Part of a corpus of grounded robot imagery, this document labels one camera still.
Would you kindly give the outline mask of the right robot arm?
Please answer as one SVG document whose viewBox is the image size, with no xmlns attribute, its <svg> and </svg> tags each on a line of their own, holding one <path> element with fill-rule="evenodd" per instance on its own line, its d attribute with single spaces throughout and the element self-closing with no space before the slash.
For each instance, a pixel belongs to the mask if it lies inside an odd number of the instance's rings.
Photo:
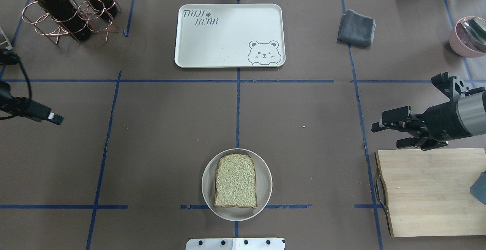
<svg viewBox="0 0 486 250">
<path fill-rule="evenodd" d="M 410 138 L 399 139 L 396 147 L 420 148 L 423 151 L 445 147 L 449 141 L 485 134 L 485 92 L 451 99 L 449 102 L 414 114 L 410 106 L 384 111 L 373 133 L 384 130 L 406 132 Z"/>
</svg>

